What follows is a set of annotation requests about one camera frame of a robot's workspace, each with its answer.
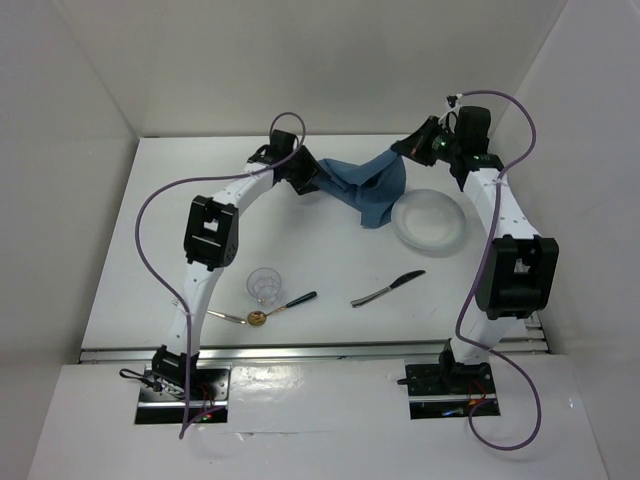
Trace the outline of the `blue cloth napkin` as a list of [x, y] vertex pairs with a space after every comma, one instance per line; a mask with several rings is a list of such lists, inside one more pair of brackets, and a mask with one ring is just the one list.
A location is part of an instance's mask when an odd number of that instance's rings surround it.
[[377, 229], [391, 221], [391, 210], [406, 188], [399, 154], [386, 150], [362, 165], [335, 159], [322, 159], [319, 165], [325, 175], [317, 176], [314, 185], [357, 210], [362, 227]]

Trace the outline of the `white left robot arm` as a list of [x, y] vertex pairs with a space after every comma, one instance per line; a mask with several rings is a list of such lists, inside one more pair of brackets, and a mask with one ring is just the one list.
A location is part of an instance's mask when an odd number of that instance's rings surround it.
[[152, 372], [176, 399], [196, 390], [200, 338], [213, 290], [239, 250], [241, 215], [280, 181], [299, 195], [315, 191], [320, 166], [296, 135], [274, 129], [267, 144], [249, 157], [243, 171], [212, 196], [194, 197], [183, 248], [187, 273], [176, 298], [176, 315], [168, 341], [152, 358]]

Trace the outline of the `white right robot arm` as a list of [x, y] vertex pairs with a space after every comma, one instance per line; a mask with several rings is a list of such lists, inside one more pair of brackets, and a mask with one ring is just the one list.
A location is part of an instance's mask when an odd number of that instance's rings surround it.
[[428, 392], [442, 394], [490, 390], [490, 350], [519, 320], [546, 307], [559, 256], [558, 243], [527, 220], [502, 161], [488, 150], [490, 111], [466, 106], [454, 118], [450, 127], [431, 116], [392, 146], [420, 165], [447, 163], [487, 232], [479, 277], [463, 303], [464, 317], [434, 372], [416, 380]]

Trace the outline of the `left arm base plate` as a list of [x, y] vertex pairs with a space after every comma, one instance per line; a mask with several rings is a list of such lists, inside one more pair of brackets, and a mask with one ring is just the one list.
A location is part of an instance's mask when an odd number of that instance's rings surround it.
[[[228, 395], [231, 368], [205, 368], [197, 372], [198, 382], [191, 387], [188, 420], [198, 424], [223, 424], [228, 421]], [[141, 385], [134, 423], [136, 425], [181, 424], [185, 407], [184, 391], [156, 378], [149, 368], [134, 372], [132, 379]]]

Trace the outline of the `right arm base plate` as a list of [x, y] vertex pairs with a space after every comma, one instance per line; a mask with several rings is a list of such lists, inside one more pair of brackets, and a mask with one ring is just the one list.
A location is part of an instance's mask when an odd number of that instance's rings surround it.
[[405, 387], [410, 418], [465, 418], [475, 408], [475, 416], [499, 416], [491, 367], [488, 363], [467, 367], [461, 373], [444, 372], [438, 364], [408, 364], [396, 383]]

